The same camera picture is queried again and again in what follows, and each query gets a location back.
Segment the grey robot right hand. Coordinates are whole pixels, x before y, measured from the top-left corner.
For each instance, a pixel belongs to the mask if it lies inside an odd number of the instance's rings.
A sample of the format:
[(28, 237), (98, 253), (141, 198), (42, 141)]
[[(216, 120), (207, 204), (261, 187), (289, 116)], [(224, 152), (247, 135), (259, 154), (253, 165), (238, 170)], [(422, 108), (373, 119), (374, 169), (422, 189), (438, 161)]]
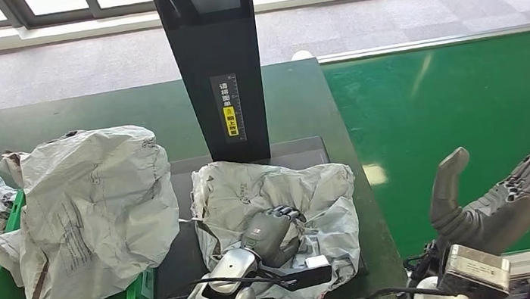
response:
[(437, 166), (429, 210), (436, 245), (501, 255), (530, 230), (530, 154), (481, 197), (460, 206), (458, 182), (468, 162), (469, 152), (458, 147)]

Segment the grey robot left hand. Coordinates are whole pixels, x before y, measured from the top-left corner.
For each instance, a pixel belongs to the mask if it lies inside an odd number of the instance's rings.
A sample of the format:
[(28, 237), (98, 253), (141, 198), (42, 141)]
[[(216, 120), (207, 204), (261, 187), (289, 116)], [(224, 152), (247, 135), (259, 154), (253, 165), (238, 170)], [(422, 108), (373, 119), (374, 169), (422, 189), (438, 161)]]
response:
[(296, 255), (300, 246), (300, 240), (295, 236), (282, 248), (288, 229), (306, 220), (296, 207), (263, 210), (249, 221), (242, 233), (240, 248), (253, 251), (264, 266), (279, 268)]

